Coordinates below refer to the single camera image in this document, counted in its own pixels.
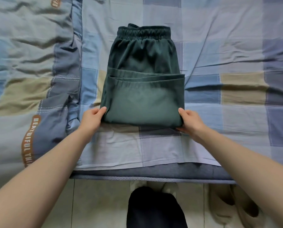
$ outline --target person's left hand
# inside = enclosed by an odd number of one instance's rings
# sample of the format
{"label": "person's left hand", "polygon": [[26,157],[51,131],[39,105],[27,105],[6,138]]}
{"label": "person's left hand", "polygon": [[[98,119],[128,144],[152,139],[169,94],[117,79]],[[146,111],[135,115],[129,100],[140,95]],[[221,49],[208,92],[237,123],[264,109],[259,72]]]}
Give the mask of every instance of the person's left hand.
{"label": "person's left hand", "polygon": [[106,112],[107,108],[104,106],[101,109],[93,108],[85,111],[83,113],[83,118],[81,119],[79,131],[88,135],[90,138],[95,134],[96,130],[101,124],[101,118]]}

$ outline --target person's right arm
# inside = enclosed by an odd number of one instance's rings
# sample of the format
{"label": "person's right arm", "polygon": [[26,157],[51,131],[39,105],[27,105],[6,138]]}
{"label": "person's right arm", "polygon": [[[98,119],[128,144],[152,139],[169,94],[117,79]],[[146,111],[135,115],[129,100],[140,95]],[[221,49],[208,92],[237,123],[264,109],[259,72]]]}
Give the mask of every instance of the person's right arm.
{"label": "person's right arm", "polygon": [[207,127],[199,115],[179,109],[189,134],[232,176],[240,187],[283,227],[283,165],[247,149]]}

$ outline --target person's leg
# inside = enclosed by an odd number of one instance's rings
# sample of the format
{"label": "person's leg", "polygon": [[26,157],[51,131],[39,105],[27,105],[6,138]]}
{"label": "person's leg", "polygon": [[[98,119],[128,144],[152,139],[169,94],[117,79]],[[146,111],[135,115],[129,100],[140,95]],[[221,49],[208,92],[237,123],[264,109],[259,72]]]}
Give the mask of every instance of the person's leg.
{"label": "person's leg", "polygon": [[132,192],[127,228],[187,228],[185,215],[171,194],[140,187]]}

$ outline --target pair of shoes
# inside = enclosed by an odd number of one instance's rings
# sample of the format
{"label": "pair of shoes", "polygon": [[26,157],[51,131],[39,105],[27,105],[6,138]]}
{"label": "pair of shoes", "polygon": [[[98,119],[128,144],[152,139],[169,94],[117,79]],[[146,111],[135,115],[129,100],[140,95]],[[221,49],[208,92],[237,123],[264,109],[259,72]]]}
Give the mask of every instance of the pair of shoes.
{"label": "pair of shoes", "polygon": [[[132,193],[139,187],[147,186],[147,181],[134,180],[130,181],[130,192]],[[178,185],[175,182],[166,182],[162,188],[162,193],[172,194],[176,198]]]}
{"label": "pair of shoes", "polygon": [[209,184],[209,208],[217,223],[230,223],[236,209],[245,228],[264,227],[263,212],[237,185]]}

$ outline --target person's left arm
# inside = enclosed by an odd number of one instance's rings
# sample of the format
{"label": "person's left arm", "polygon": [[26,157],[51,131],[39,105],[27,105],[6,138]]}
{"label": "person's left arm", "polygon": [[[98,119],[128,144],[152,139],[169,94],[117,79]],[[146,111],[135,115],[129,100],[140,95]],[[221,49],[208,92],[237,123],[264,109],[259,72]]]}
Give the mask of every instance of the person's left arm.
{"label": "person's left arm", "polygon": [[0,228],[42,226],[105,111],[87,110],[75,132],[0,189]]}

